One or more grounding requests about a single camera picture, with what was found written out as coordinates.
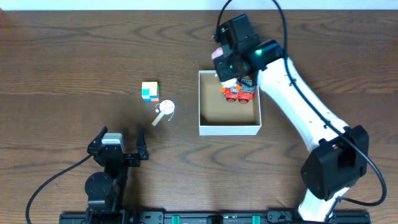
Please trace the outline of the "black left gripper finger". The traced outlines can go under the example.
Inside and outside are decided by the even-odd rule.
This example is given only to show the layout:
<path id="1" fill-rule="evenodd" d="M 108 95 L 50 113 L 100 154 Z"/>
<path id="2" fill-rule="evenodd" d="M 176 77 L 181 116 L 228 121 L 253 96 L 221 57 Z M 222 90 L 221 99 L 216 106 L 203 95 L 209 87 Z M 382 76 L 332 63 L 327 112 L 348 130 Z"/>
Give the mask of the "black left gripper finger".
<path id="1" fill-rule="evenodd" d="M 136 149 L 137 153 L 140 157 L 140 160 L 148 160 L 149 159 L 149 152 L 147 150 L 147 146 L 144 139 L 144 131 L 142 128 L 139 129 L 136 141 Z"/>
<path id="2" fill-rule="evenodd" d="M 103 136 L 108 132 L 108 129 L 106 126 L 102 128 L 102 130 L 99 132 L 99 134 L 94 138 L 92 141 L 93 144 L 101 144 L 101 140 Z"/>

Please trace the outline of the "red toy truck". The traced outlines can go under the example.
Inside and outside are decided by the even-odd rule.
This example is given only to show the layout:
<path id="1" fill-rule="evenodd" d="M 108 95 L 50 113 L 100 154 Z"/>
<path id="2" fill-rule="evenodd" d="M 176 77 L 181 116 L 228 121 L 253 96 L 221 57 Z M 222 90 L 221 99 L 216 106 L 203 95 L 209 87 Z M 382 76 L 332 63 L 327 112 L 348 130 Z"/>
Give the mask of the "red toy truck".
<path id="1" fill-rule="evenodd" d="M 223 98 L 230 103 L 235 101 L 247 104 L 254 98 L 255 86 L 252 80 L 242 79 L 233 87 L 221 87 Z"/>

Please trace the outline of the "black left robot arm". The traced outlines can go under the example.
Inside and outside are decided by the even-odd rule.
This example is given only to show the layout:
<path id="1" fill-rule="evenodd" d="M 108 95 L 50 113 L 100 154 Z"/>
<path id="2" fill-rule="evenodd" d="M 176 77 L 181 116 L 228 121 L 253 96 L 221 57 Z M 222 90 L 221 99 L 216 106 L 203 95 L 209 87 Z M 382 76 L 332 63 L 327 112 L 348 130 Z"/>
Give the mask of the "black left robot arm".
<path id="1" fill-rule="evenodd" d="M 108 133 L 107 127 L 89 143 L 87 153 L 104 168 L 104 171 L 91 175 L 85 183 L 90 210 L 101 213 L 121 208 L 128 169 L 139 167 L 142 160 L 149 158 L 142 129 L 137 135 L 136 149 L 135 153 L 126 153 L 123 135 Z"/>

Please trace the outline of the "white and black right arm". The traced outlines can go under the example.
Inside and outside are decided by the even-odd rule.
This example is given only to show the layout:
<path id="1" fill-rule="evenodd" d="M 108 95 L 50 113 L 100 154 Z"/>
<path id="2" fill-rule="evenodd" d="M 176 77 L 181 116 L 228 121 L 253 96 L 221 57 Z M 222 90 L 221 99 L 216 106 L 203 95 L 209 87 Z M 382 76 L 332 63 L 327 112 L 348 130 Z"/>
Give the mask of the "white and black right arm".
<path id="1" fill-rule="evenodd" d="M 369 135 L 333 114 L 303 81 L 275 40 L 261 42 L 246 14 L 218 24 L 214 40 L 222 53 L 213 58 L 225 87 L 242 83 L 268 94 L 284 112 L 310 153 L 301 168 L 307 187 L 295 215 L 268 216 L 268 222 L 370 223 L 366 212 L 336 212 L 344 193 L 366 174 Z"/>

